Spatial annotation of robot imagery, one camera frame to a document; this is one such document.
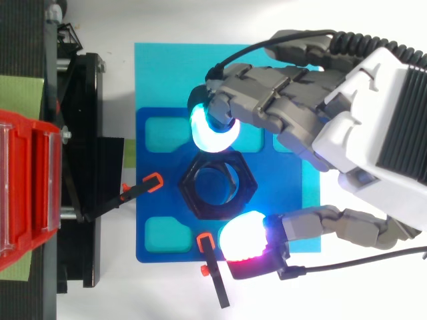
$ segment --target orange clamp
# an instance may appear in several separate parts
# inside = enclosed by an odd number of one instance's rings
[[[210,232],[203,232],[203,233],[200,233],[197,236],[197,238],[195,238],[196,241],[197,241],[197,246],[199,247],[200,252],[203,253],[203,247],[201,246],[201,240],[204,237],[208,237],[209,238],[209,240],[211,241],[212,249],[215,249],[215,241],[214,241],[214,238],[212,237],[212,234]]]
[[[156,177],[157,180],[159,180],[159,184],[156,185],[155,187],[151,188],[150,190],[148,190],[148,193],[152,193],[152,192],[160,189],[161,187],[163,187],[163,177],[157,172],[152,173],[151,175],[148,175],[147,177],[142,179],[142,182],[146,182],[147,180],[150,180],[151,178],[154,178],[154,177]]]
[[[207,265],[202,265],[200,267],[200,271],[204,277],[207,277],[208,275],[210,275],[209,268],[207,267]]]
[[[131,189],[126,183],[122,183],[121,186],[123,187],[123,192],[128,192]]]

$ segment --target red storage box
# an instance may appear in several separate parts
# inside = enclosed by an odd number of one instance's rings
[[[0,271],[59,227],[61,148],[56,126],[0,110]]]

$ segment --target robotic hand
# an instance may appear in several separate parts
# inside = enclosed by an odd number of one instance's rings
[[[226,68],[260,47],[279,61],[323,71],[243,63]],[[264,219],[274,239],[336,232],[357,245],[390,249],[427,230],[426,67],[427,55],[395,41],[279,31],[216,65],[206,84],[191,92],[193,139],[200,149],[219,152],[237,138],[240,121],[264,128],[317,170],[338,170],[343,189],[388,215],[381,220],[331,206],[303,209],[272,218],[274,227]]]

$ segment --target white table surface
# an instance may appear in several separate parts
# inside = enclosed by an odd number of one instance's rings
[[[73,23],[84,52],[96,52],[107,63],[103,134],[134,139],[134,43],[254,43],[278,29],[335,29],[387,37],[427,51],[426,8],[420,0],[69,0],[67,21]],[[322,174],[322,204],[380,215],[342,191],[336,178],[336,173]],[[135,183],[135,169],[123,170],[123,180]],[[425,245],[426,240],[421,235],[396,249]],[[294,254],[290,263],[323,265],[379,253],[328,235],[322,239],[322,253]],[[224,310],[210,277],[201,276],[200,265],[139,263],[135,203],[130,203],[102,218],[101,281],[93,289],[69,281],[68,294],[58,295],[58,319],[427,317],[427,261],[420,255],[290,281],[279,281],[276,274],[234,281],[227,265],[220,263],[232,305]]]

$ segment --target black vent grille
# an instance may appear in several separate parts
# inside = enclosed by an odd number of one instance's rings
[[[427,185],[427,72],[410,67],[377,166]]]

